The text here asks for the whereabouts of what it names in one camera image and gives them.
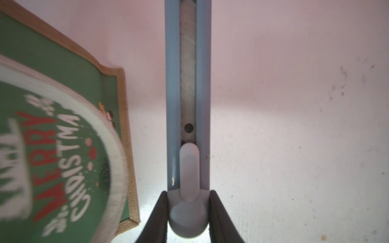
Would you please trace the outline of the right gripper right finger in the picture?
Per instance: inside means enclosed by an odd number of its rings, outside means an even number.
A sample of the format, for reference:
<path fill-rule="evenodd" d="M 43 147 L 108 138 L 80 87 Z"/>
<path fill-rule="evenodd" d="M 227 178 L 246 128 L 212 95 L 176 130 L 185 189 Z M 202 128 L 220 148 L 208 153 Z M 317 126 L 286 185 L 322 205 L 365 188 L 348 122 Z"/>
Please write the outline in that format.
<path fill-rule="evenodd" d="M 209 226 L 211 243 L 244 242 L 215 190 L 210 191 Z"/>

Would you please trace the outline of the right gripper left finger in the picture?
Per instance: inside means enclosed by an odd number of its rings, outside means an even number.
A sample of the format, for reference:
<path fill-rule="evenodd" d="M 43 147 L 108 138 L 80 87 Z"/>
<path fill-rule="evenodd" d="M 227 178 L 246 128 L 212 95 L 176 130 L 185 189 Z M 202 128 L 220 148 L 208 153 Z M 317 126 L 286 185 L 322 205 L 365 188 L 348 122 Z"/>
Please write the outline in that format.
<path fill-rule="evenodd" d="M 166 243 L 168 219 L 168 195 L 163 191 L 136 243 Z"/>

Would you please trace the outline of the grey utility knife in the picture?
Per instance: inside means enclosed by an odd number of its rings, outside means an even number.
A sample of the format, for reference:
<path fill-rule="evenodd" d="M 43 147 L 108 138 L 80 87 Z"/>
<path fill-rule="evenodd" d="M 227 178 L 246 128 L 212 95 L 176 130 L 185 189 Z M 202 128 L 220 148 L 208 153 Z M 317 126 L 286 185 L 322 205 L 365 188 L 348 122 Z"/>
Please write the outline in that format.
<path fill-rule="evenodd" d="M 207 227 L 211 1 L 165 1 L 168 221 L 183 238 Z"/>

